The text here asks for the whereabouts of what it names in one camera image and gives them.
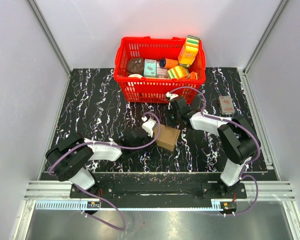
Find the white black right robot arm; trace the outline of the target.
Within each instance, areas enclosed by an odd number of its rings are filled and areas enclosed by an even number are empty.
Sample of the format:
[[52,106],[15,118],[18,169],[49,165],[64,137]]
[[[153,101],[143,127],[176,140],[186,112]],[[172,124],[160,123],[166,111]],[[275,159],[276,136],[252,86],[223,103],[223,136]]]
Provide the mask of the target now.
[[235,193],[247,165],[261,154],[257,134],[242,115],[229,118],[205,114],[192,110],[182,96],[168,92],[166,98],[166,123],[170,127],[179,125],[219,137],[227,160],[219,180],[211,190],[215,195],[229,198]]

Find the brown cardboard box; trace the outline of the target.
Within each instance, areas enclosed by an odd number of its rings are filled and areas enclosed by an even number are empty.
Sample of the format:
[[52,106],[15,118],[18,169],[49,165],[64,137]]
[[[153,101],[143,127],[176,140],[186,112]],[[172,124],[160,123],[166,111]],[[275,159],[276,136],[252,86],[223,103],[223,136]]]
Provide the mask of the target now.
[[177,145],[180,132],[179,129],[170,126],[165,126],[163,124],[158,125],[154,129],[154,136],[157,137],[155,142],[159,147],[173,152]]

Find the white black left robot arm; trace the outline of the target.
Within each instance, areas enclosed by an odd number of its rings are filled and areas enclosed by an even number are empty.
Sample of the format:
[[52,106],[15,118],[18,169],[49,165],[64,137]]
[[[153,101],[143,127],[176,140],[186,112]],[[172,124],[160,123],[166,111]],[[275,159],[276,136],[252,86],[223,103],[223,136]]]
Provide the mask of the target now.
[[110,142],[92,141],[75,132],[46,152],[45,158],[50,166],[48,172],[60,182],[78,185],[86,197],[93,198],[99,189],[95,178],[86,169],[89,161],[115,162],[152,140],[152,136],[141,127],[127,130],[122,137]]

